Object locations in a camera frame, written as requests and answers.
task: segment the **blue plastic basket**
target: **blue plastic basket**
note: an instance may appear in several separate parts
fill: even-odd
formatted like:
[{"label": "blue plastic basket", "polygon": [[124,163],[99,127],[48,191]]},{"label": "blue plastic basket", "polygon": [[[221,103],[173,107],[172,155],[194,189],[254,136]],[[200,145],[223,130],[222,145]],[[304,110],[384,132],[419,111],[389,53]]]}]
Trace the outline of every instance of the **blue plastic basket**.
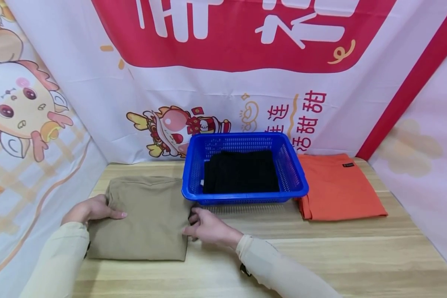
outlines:
[{"label": "blue plastic basket", "polygon": [[[202,194],[204,162],[221,151],[248,153],[271,150],[279,192],[245,194]],[[191,138],[185,159],[182,194],[201,205],[284,203],[293,197],[308,194],[305,173],[288,137],[280,132],[245,132],[229,134],[199,134]]]}]

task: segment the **red chinese character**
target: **red chinese character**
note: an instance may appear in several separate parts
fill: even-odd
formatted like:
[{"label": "red chinese character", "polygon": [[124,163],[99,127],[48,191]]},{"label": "red chinese character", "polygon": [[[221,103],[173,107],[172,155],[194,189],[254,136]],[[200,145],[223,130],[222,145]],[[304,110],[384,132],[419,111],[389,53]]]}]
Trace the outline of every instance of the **red chinese character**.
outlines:
[{"label": "red chinese character", "polygon": [[268,126],[267,130],[265,130],[265,132],[283,132],[283,129],[284,129],[284,125],[282,125],[281,128],[279,125],[272,126],[271,128],[270,128],[270,126]]},{"label": "red chinese character", "polygon": [[306,151],[311,146],[311,140],[309,138],[302,138],[299,136],[297,139],[293,138],[292,145],[293,147],[298,146],[296,151]]},{"label": "red chinese character", "polygon": [[311,112],[320,113],[323,110],[323,106],[320,103],[324,103],[326,100],[326,93],[318,93],[311,90],[305,95],[304,100],[308,102],[303,103],[303,111],[309,112],[311,110]]},{"label": "red chinese character", "polygon": [[305,97],[306,101],[314,103],[324,103],[324,101],[326,100],[326,93],[318,93],[310,90],[310,92],[306,93],[305,95],[306,95]]},{"label": "red chinese character", "polygon": [[318,119],[309,119],[305,116],[300,117],[298,122],[298,126],[296,128],[296,132],[299,132],[300,134],[302,132],[306,134],[312,134],[315,132],[315,126],[318,123]]},{"label": "red chinese character", "polygon": [[284,119],[284,117],[286,117],[286,115],[288,114],[289,108],[289,104],[287,104],[286,106],[284,106],[283,104],[281,104],[280,106],[271,106],[270,110],[267,111],[268,119],[270,120],[272,116],[276,116],[273,118],[273,121],[275,121],[276,119]]}]

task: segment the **wooden table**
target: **wooden table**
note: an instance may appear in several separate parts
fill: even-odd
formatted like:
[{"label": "wooden table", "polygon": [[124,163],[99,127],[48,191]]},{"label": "wooden table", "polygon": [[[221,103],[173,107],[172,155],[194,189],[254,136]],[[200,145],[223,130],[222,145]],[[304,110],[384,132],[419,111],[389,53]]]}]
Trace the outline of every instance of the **wooden table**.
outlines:
[{"label": "wooden table", "polygon": [[[336,223],[303,221],[295,202],[210,207],[243,233],[267,239],[323,277],[345,297],[447,297],[447,264],[414,225],[372,168],[366,173],[384,207],[385,219]],[[111,164],[93,195],[123,175],[182,176],[181,162]],[[279,297],[238,270],[234,253],[189,242],[185,262],[85,260],[74,298]]]}]

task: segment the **folded shirt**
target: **folded shirt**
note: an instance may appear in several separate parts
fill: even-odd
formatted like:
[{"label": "folded shirt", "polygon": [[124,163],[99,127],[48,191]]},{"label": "folded shirt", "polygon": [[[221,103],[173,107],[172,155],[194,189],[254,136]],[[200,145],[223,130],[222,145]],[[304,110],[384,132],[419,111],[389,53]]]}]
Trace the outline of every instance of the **folded shirt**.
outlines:
[{"label": "folded shirt", "polygon": [[279,191],[270,150],[249,153],[223,151],[204,163],[204,194]]},{"label": "folded shirt", "polygon": [[89,222],[88,258],[112,260],[185,260],[192,202],[181,193],[182,179],[126,176],[112,179],[108,205],[125,219]]},{"label": "folded shirt", "polygon": [[304,219],[337,221],[387,216],[372,185],[347,155],[299,155],[309,185],[299,199]]}]

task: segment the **person's left hand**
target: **person's left hand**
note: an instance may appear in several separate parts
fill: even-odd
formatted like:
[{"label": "person's left hand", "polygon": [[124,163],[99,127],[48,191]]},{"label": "person's left hand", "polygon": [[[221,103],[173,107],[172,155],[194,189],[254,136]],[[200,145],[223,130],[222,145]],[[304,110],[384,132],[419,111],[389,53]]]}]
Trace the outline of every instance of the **person's left hand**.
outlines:
[{"label": "person's left hand", "polygon": [[113,210],[106,204],[104,195],[97,195],[86,201],[76,204],[61,221],[61,225],[69,222],[79,222],[86,224],[88,220],[105,219],[123,219],[127,214],[122,211]]}]

